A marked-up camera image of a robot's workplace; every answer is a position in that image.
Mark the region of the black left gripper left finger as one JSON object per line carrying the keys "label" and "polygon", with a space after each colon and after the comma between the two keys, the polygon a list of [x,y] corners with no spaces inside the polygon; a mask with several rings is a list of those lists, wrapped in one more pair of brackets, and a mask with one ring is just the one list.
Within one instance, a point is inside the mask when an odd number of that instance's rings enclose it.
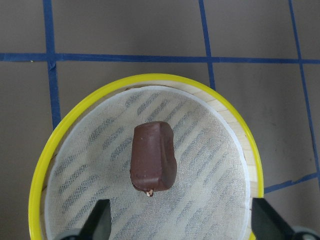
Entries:
{"label": "black left gripper left finger", "polygon": [[111,235],[111,203],[109,199],[96,202],[82,228],[60,233],[57,240],[108,240]]}

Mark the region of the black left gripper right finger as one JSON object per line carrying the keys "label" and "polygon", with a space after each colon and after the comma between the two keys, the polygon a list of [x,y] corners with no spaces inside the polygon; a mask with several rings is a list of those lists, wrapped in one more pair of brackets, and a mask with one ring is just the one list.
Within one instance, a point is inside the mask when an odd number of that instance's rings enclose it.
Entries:
{"label": "black left gripper right finger", "polygon": [[252,199],[251,229],[257,240],[318,240],[320,238],[314,230],[290,226],[264,198]]}

